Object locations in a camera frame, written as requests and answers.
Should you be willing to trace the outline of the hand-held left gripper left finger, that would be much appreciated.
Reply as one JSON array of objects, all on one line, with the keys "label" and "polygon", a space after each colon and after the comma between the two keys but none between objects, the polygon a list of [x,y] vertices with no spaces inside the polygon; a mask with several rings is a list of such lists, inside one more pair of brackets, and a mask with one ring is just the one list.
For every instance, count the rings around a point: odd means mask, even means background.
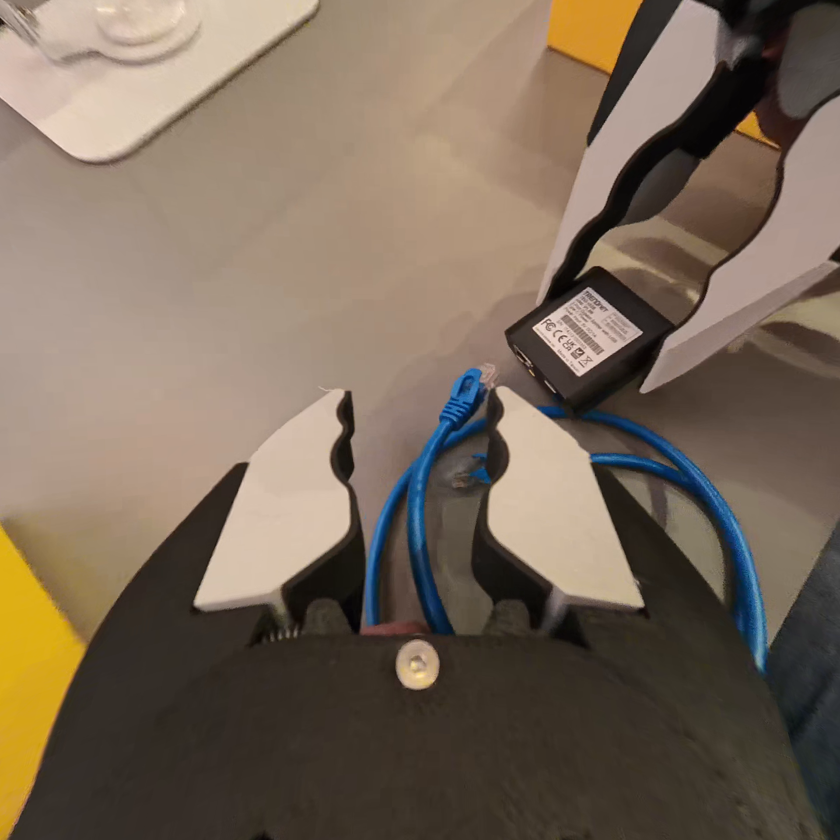
[{"label": "hand-held left gripper left finger", "polygon": [[323,392],[252,454],[196,591],[202,613],[267,606],[302,628],[312,603],[361,624],[364,535],[354,471],[352,393]]}]

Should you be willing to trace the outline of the yellow plastic bin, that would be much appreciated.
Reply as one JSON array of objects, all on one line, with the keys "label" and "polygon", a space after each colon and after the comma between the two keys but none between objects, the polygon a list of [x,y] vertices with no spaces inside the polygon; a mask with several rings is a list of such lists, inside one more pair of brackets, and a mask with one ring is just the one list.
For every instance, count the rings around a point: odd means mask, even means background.
[{"label": "yellow plastic bin", "polygon": [[649,145],[678,130],[720,66],[714,2],[552,2],[548,46],[610,71],[588,144],[628,128]]},{"label": "yellow plastic bin", "polygon": [[85,651],[24,556],[1,531],[1,838],[31,792]]}]

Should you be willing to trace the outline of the person's leg in jeans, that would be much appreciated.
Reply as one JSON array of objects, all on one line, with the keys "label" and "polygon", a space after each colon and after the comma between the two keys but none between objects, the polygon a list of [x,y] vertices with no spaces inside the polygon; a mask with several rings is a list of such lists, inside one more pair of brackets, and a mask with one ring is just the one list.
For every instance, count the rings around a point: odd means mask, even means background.
[{"label": "person's leg in jeans", "polygon": [[766,677],[827,838],[839,838],[839,526],[777,633]]}]

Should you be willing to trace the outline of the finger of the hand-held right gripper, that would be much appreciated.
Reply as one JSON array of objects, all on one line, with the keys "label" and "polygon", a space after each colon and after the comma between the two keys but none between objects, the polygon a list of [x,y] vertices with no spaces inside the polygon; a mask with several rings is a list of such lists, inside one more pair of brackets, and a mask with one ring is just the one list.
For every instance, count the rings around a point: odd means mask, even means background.
[{"label": "finger of the hand-held right gripper", "polygon": [[643,2],[591,127],[536,299],[579,276],[609,231],[645,222],[685,188],[701,156],[677,128],[719,65],[725,24],[709,2]]},{"label": "finger of the hand-held right gripper", "polygon": [[711,273],[695,310],[662,343],[639,391],[695,369],[830,274],[839,241],[839,100],[826,100],[780,158],[763,225]]}]

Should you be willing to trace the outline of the black ethernet splitter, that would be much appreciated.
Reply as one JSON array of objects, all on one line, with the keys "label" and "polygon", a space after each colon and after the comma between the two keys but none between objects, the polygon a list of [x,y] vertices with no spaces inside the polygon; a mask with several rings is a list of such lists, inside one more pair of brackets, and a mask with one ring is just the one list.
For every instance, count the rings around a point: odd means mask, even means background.
[{"label": "black ethernet splitter", "polygon": [[580,415],[644,377],[675,324],[604,268],[512,324],[507,344],[562,408]]}]

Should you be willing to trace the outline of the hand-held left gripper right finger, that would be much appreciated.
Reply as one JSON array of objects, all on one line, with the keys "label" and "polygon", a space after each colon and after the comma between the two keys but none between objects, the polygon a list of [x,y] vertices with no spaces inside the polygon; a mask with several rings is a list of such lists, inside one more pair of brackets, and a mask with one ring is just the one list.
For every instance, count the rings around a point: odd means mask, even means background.
[{"label": "hand-held left gripper right finger", "polygon": [[508,386],[491,392],[486,418],[490,484],[471,569],[493,606],[519,602],[542,632],[556,631],[572,607],[641,613],[589,453]]}]

